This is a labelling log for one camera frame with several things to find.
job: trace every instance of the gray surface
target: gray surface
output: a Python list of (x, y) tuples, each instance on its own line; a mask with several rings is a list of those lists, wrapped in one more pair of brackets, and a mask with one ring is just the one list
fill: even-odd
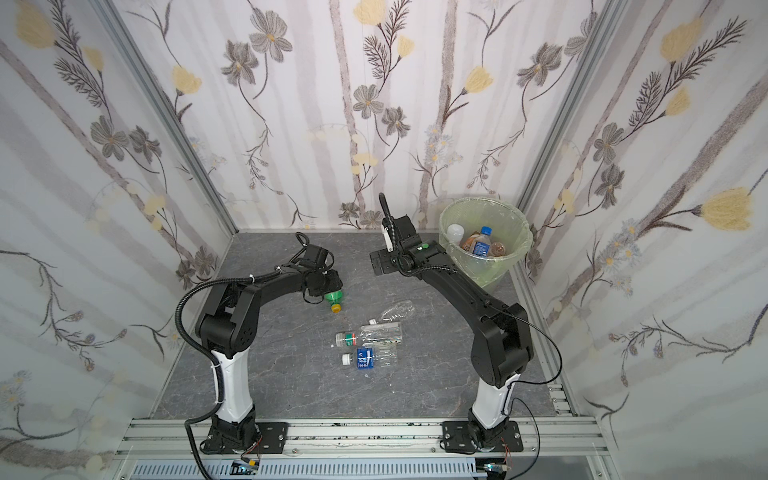
[[(336, 255), (343, 309), (331, 313), (326, 302), (309, 305), (300, 293), (262, 308), (248, 356), (257, 418), (466, 417), (479, 377), (469, 360), (472, 331), (464, 318), (422, 281), (397, 273), (373, 275), (368, 255), (384, 247), (381, 233), (310, 232), (310, 240)], [(299, 247), (292, 233), (240, 233), (220, 276), (271, 271)], [(506, 303), (517, 301), (508, 275), (494, 294)], [(415, 304), (416, 315), (403, 322), (397, 364), (368, 373), (342, 366), (342, 353), (351, 350), (333, 346), (336, 333), (358, 329), (407, 299)], [(528, 364), (522, 379), (544, 380), (538, 359)], [(518, 384), (514, 393), (535, 415), (554, 415), (547, 386)], [(210, 363), (187, 347), (154, 418), (194, 417), (209, 409), (213, 399)]]

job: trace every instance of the bottle with blue cap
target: bottle with blue cap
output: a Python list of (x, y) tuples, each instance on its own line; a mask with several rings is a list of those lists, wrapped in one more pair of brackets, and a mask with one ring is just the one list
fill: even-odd
[(480, 229), (480, 236), (475, 239), (475, 246), (472, 248), (472, 254), (478, 257), (487, 257), (491, 249), (491, 227)]

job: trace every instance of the wall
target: wall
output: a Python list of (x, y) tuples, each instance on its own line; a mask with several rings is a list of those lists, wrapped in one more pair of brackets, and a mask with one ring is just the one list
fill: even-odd
[(765, 2), (630, 2), (528, 212), (627, 480), (768, 475), (766, 27)]
[(603, 2), (116, 4), (240, 227), (359, 229), (516, 202)]
[(229, 241), (72, 3), (0, 5), (3, 478), (101, 478), (179, 350), (176, 302)]

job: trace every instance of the black mounting plate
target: black mounting plate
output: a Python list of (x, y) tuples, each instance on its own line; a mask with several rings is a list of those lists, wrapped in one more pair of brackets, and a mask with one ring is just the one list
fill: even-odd
[(288, 424), (285, 422), (256, 422), (256, 427), (261, 432), (259, 452), (261, 455), (279, 455), (283, 453), (283, 447), (288, 438)]
[(469, 422), (467, 421), (448, 421), (442, 423), (442, 444), (448, 453), (504, 453), (504, 443), (510, 452), (522, 452), (523, 441), (520, 437), (520, 428), (517, 422), (507, 420), (504, 429), (497, 437), (497, 441), (492, 446), (486, 446), (482, 451), (478, 451), (475, 444), (472, 443), (472, 437), (469, 435)]

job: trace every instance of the trash bin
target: trash bin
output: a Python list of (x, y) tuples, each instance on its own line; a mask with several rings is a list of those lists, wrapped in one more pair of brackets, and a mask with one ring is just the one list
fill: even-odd
[[(464, 227), (462, 242), (473, 232), (491, 227), (491, 239), (502, 242), (504, 257), (477, 257), (464, 251), (446, 236), (448, 225), (458, 223)], [(487, 197), (461, 198), (448, 205), (440, 214), (440, 245), (451, 256), (462, 272), (473, 279), (486, 292), (493, 291), (504, 274), (523, 258), (533, 244), (533, 234), (525, 215), (499, 200)]]

